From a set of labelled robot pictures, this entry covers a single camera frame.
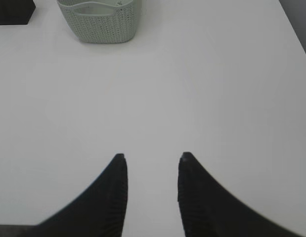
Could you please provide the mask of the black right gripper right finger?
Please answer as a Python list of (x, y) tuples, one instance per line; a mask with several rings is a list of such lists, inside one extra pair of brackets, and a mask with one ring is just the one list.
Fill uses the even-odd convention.
[(184, 152), (179, 160), (177, 188), (187, 237), (297, 236), (233, 196), (191, 152)]

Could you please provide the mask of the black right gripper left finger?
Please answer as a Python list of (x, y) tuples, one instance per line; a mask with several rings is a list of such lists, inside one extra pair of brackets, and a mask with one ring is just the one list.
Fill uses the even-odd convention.
[(33, 237), (120, 237), (128, 203), (128, 168), (116, 154), (74, 201), (31, 230)]

